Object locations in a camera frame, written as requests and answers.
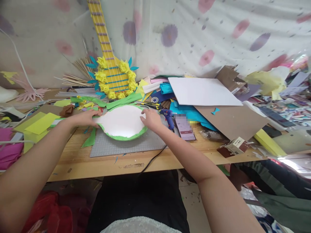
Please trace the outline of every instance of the wooden desk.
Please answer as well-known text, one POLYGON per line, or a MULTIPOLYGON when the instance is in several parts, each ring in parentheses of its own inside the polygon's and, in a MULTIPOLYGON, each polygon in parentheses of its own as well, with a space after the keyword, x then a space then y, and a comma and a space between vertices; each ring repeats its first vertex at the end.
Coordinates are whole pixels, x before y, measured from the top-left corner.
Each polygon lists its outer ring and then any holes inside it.
MULTIPOLYGON (((191 144, 202 151, 215 164, 227 164, 246 161, 262 160, 255 156, 253 151, 248 149, 242 155, 224 158, 216 149, 222 144, 204 139, 199 131, 202 126, 197 125, 194 129, 197 140, 191 144)), ((136 153, 128 153, 124 156, 110 155, 103 157, 90 158, 91 147, 81 148, 88 135, 83 134, 86 127, 80 127, 68 141, 62 156, 55 167, 48 181, 61 181, 70 179, 81 179, 89 177, 100 177, 110 175, 120 175, 138 173, 144 166, 160 152, 160 150, 150 150, 136 153)), ((148 167, 147 172, 171 170, 183 168, 170 149, 165 149, 148 167)))

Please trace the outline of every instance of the floral fabric backdrop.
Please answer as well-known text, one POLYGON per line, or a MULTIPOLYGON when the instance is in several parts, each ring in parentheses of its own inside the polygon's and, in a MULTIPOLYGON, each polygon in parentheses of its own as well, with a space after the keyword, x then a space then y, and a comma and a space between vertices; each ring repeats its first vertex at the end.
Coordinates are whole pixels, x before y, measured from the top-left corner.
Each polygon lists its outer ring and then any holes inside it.
MULTIPOLYGON (((309 0, 101 0, 115 56, 133 59, 137 80, 158 74, 213 77, 238 64, 247 75, 311 49, 309 0)), ((82 77, 70 63, 102 56, 86 0, 3 0, 0 28, 15 42, 34 87, 82 77)), ((0 32, 0 71, 22 68, 0 32)), ((0 78, 0 85, 12 87, 0 78)))

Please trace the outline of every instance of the glue gun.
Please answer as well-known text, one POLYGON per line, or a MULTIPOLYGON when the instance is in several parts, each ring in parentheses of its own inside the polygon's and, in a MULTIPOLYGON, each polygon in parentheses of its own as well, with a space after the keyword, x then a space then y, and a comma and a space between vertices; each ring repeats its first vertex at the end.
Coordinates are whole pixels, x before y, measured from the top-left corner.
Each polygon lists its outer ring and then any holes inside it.
POLYGON ((170 109, 162 109, 160 111, 160 114, 164 115, 165 116, 165 119, 167 120, 168 122, 168 128, 170 130, 174 130, 174 123, 173 123, 173 119, 172 119, 172 116, 173 116, 173 111, 170 110, 170 109))

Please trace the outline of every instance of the small cardboard box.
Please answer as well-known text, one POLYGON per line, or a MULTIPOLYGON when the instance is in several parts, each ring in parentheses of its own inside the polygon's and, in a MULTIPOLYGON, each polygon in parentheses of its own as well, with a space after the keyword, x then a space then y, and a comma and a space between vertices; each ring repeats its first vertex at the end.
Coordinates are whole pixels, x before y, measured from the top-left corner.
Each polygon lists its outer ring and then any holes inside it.
POLYGON ((238 137, 235 140, 230 141, 229 143, 223 144, 221 147, 217 149, 217 151, 224 156, 225 158, 243 154, 249 148, 249 144, 247 141, 238 137))
POLYGON ((229 90, 235 94, 246 82, 238 77, 239 73, 234 71, 234 66, 225 65, 217 74, 216 78, 229 90))

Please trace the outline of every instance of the gray cutting mat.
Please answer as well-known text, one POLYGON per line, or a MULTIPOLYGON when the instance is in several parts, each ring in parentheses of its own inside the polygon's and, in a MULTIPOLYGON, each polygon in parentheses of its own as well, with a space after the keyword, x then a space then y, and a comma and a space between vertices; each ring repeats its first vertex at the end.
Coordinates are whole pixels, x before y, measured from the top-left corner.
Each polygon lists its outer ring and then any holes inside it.
MULTIPOLYGON (((161 115, 161 120, 163 125, 168 126, 163 115, 161 115)), ((177 129, 175 129, 175 134, 179 136, 177 129)), ((90 157, 159 150, 164 146, 164 141, 149 129, 141 137, 132 141, 114 140, 107 136, 101 129, 98 129, 96 131, 95 145, 92 147, 90 157)))

